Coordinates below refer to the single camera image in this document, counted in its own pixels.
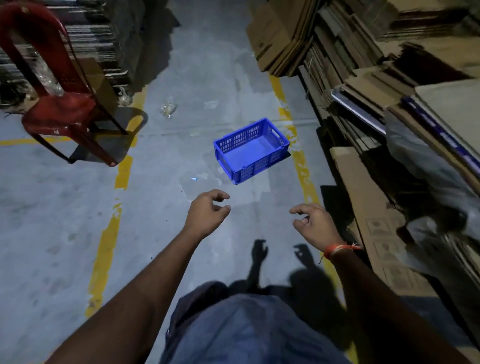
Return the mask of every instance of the forearm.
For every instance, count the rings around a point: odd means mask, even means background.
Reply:
[[[468,363],[468,360],[410,311],[354,253],[333,254],[349,311],[357,314],[374,350],[387,357],[416,358],[421,363]]]
[[[54,363],[141,363],[200,240],[181,232],[52,355]]]

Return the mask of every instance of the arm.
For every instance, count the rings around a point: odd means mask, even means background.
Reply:
[[[295,229],[320,251],[345,244],[331,216],[318,204],[303,204],[290,210],[307,214],[293,220]],[[420,359],[420,363],[469,363],[469,361],[416,313],[410,311],[349,249],[330,256],[342,281],[349,312],[357,314],[381,362]]]
[[[72,334],[46,364],[144,363],[198,244],[230,213],[219,190],[192,202],[185,227],[125,288]]]

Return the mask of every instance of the red thread bracelet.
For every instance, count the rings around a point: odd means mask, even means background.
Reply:
[[[327,247],[324,252],[324,257],[330,260],[332,254],[341,249],[361,250],[358,245],[335,244]]]

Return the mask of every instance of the crate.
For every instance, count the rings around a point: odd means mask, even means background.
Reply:
[[[281,161],[290,142],[267,118],[214,141],[215,157],[234,184]]]

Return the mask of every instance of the chair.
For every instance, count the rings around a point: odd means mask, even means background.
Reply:
[[[14,45],[11,31],[15,31],[37,50],[65,91],[63,96],[50,95],[46,91]],[[94,139],[92,132],[98,131],[94,119],[99,113],[103,114],[122,134],[128,133],[100,104],[84,70],[78,64],[85,80],[83,82],[70,59],[62,36],[77,61],[65,27],[44,5],[11,2],[0,8],[0,47],[39,96],[38,102],[23,116],[22,124],[35,140],[70,164],[75,160],[58,151],[41,134],[71,138],[107,165],[114,167],[117,161]]]

